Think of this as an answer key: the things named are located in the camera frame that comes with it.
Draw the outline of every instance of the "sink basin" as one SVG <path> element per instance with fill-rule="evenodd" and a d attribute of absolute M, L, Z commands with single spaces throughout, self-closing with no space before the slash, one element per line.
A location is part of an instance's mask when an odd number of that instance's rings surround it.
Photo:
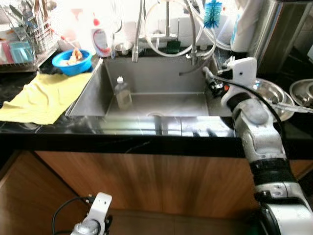
<path fill-rule="evenodd" d="M 201 71 L 185 76 L 192 69 L 184 57 L 100 60 L 80 97 L 67 110 L 68 116 L 229 116 L 219 99 L 205 92 Z M 122 76 L 132 91 L 133 105 L 120 110 L 113 93 L 116 79 Z"/>

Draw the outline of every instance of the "wooden floor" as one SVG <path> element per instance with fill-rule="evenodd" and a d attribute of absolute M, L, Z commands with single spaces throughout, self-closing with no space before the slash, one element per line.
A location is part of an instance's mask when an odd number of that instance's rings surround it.
<path fill-rule="evenodd" d="M 112 210 L 112 235 L 244 235 L 248 225 L 225 219 Z"/>

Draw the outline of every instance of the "wooden cabinet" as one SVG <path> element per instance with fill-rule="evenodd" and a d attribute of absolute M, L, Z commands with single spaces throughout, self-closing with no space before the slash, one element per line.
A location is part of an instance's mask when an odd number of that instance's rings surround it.
<path fill-rule="evenodd" d="M 0 172 L 0 234 L 51 234 L 54 212 L 76 195 L 31 153 L 12 158 Z M 64 208 L 56 220 L 57 231 L 72 230 L 86 211 L 88 207 L 81 201 Z"/>
<path fill-rule="evenodd" d="M 240 218 L 258 204 L 246 159 L 44 152 L 37 154 L 79 195 L 113 196 L 113 209 Z M 292 161 L 296 177 L 313 161 Z"/>

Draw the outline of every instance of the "faucet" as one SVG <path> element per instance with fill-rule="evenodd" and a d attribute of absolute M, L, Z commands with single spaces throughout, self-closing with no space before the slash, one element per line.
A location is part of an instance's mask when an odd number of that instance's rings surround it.
<path fill-rule="evenodd" d="M 145 0 L 140 0 L 140 9 L 139 9 L 139 17 L 138 17 L 137 30 L 136 30 L 136 38 L 135 38 L 135 43 L 134 43 L 134 48 L 133 48 L 133 53 L 132 53 L 132 62 L 135 62 L 135 63 L 138 62 L 138 57 L 139 57 L 138 42 L 139 42 L 139 34 L 140 34 L 140 29 L 141 29 L 144 1 Z"/>
<path fill-rule="evenodd" d="M 139 17 L 138 17 L 138 22 L 137 22 L 137 29 L 136 29 L 136 38 L 135 38 L 135 43 L 134 43 L 134 48 L 133 48 L 133 53 L 132 53 L 132 62 L 138 62 L 138 57 L 139 57 L 139 35 L 140 35 L 140 29 L 141 29 L 141 22 L 142 22 L 142 14 L 143 14 L 143 8 L 144 8 L 144 1 L 145 0 L 140 0 L 140 9 L 139 9 Z M 184 0 L 184 3 L 186 4 L 186 8 L 188 10 L 190 20 L 191 20 L 191 25 L 192 25 L 192 48 L 190 55 L 186 56 L 187 58 L 191 59 L 191 64 L 195 65 L 197 63 L 197 46 L 196 46 L 196 24 L 195 24 L 195 19 L 194 15 L 190 6 L 190 1 L 189 0 Z M 166 3 L 166 28 L 165 28 L 165 36 L 163 37 L 165 41 L 171 41 L 173 39 L 173 36 L 170 35 L 170 27 L 169 27 L 169 0 L 167 0 Z"/>

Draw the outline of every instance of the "dish soap bottle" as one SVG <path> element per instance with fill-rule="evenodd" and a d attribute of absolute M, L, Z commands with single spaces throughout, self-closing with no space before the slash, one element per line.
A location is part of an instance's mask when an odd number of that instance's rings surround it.
<path fill-rule="evenodd" d="M 94 28 L 91 30 L 91 40 L 96 53 L 100 57 L 111 56 L 113 34 L 100 25 L 100 21 L 93 14 Z"/>
<path fill-rule="evenodd" d="M 117 85 L 115 87 L 115 94 L 118 107 L 122 110 L 128 109 L 133 104 L 131 90 L 124 79 L 120 76 L 117 79 Z"/>

